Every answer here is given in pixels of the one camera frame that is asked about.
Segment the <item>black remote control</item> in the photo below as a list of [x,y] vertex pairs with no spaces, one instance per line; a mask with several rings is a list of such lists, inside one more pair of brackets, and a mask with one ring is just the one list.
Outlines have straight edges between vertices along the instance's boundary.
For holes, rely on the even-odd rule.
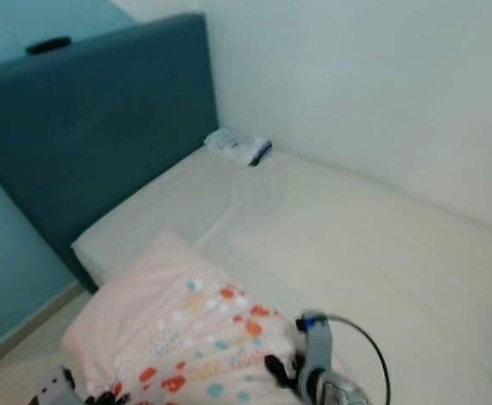
[[73,43],[71,37],[54,37],[50,39],[41,40],[25,47],[25,54],[33,57],[34,55],[40,55],[48,53],[49,51],[64,49],[65,46],[70,46]]

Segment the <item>clear plastic packet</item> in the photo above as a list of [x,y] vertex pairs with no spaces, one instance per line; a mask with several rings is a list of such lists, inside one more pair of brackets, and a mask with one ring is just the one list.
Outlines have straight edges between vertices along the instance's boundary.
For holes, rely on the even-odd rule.
[[272,140],[256,138],[225,127],[211,132],[203,140],[203,145],[223,158],[248,167],[258,166],[273,149]]

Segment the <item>pink patterned pillow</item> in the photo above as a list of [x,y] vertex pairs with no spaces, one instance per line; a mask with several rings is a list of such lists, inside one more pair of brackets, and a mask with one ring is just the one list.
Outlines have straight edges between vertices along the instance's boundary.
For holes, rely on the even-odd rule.
[[62,338],[88,394],[125,405],[303,405],[264,364],[289,362],[301,344],[291,316],[171,230],[100,287]]

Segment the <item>cream white mattress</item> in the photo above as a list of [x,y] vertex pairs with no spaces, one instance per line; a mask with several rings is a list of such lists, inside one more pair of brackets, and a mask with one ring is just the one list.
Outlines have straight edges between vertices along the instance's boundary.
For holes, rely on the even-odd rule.
[[162,230],[285,313],[331,311],[380,344],[392,405],[492,405],[492,230],[291,154],[200,149],[73,243],[106,284]]

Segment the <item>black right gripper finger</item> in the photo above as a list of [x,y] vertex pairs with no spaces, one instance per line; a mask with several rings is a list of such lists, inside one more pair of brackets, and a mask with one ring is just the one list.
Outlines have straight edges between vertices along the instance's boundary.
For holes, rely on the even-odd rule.
[[278,388],[289,390],[293,393],[297,392],[297,379],[292,378],[288,374],[287,367],[284,366],[278,356],[269,354],[264,358],[264,365],[270,375],[272,375],[273,381]]

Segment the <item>blue upholstered headboard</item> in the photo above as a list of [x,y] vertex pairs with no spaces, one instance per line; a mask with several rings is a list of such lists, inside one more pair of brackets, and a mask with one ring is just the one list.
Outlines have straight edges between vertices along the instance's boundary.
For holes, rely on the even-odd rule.
[[73,243],[218,126],[202,13],[0,65],[0,186],[88,292]]

